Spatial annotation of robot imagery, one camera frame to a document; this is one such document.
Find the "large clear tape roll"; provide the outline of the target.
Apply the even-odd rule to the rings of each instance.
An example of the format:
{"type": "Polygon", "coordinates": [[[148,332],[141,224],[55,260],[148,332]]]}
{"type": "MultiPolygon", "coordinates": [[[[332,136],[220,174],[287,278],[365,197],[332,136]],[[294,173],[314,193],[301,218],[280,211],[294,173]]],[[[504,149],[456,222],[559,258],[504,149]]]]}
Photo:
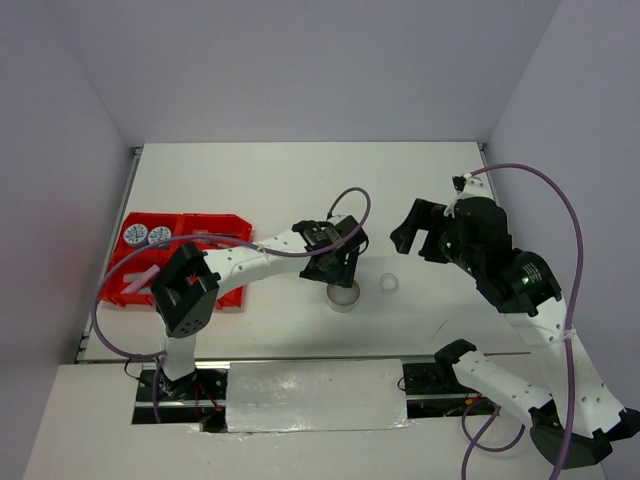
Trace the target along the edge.
{"type": "Polygon", "coordinates": [[[326,288],[326,302],[333,311],[348,313],[358,304],[360,293],[360,286],[356,281],[350,287],[328,285],[326,288]]]}

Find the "small clear tape roll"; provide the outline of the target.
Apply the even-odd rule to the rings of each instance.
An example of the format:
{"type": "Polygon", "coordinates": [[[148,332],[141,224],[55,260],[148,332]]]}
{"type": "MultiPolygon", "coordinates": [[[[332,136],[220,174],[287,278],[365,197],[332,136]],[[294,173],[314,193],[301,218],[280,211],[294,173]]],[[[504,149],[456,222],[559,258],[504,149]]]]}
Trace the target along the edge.
{"type": "Polygon", "coordinates": [[[382,294],[393,295],[398,292],[399,287],[399,280],[393,273],[385,272],[380,276],[379,289],[382,294]]]}

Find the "red gel pen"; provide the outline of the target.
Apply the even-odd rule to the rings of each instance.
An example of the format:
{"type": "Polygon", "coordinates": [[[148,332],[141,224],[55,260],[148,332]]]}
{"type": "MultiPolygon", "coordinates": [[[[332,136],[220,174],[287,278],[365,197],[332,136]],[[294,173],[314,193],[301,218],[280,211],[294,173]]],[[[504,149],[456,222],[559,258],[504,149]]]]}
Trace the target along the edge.
{"type": "Polygon", "coordinates": [[[228,236],[239,238],[241,233],[236,231],[232,231],[231,229],[222,229],[222,230],[204,230],[204,229],[195,229],[191,232],[194,235],[216,235],[216,236],[228,236]]]}

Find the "blue white putty jar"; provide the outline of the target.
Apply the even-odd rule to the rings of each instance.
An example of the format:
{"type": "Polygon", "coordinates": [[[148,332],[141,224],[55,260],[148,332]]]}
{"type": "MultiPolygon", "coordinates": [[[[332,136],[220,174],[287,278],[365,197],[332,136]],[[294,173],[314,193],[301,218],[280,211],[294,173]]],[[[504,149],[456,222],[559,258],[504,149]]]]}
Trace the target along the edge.
{"type": "Polygon", "coordinates": [[[147,244],[153,245],[155,248],[167,249],[170,246],[167,240],[172,236],[173,232],[168,226],[156,226],[148,232],[147,244]]]}
{"type": "Polygon", "coordinates": [[[131,224],[122,232],[122,240],[130,248],[141,248],[147,244],[149,230],[141,223],[131,224]]]}

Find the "purple glue stick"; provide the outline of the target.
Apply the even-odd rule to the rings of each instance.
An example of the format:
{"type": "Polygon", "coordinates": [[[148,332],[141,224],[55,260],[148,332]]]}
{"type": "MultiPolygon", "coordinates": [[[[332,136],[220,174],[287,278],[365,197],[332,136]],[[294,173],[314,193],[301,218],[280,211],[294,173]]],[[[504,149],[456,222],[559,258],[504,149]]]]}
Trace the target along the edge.
{"type": "Polygon", "coordinates": [[[149,284],[160,272],[158,265],[152,265],[143,272],[135,272],[125,274],[123,276],[123,282],[125,287],[121,291],[122,294],[136,294],[142,290],[147,284],[149,284]]]}

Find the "blue gel pen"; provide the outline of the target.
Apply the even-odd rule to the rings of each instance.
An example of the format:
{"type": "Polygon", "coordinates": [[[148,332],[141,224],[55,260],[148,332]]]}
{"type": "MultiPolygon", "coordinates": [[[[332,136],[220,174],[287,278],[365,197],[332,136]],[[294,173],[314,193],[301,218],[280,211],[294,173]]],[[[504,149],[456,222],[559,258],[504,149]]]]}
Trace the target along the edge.
{"type": "Polygon", "coordinates": [[[219,241],[212,240],[199,240],[198,241],[200,247],[204,250],[221,250],[221,249],[232,249],[238,247],[237,243],[225,243],[219,241]]]}

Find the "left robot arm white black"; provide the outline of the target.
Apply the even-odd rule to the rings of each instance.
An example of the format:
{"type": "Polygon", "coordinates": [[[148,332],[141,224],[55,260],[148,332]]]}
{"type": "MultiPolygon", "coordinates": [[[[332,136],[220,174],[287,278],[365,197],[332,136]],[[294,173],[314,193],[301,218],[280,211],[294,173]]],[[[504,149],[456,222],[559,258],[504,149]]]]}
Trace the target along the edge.
{"type": "Polygon", "coordinates": [[[368,245],[364,229],[349,215],[298,222],[254,248],[204,251],[192,241],[178,247],[151,285],[165,330],[154,392],[182,399],[195,390],[196,335],[208,325],[222,296],[281,274],[350,288],[358,257],[368,245]]]}

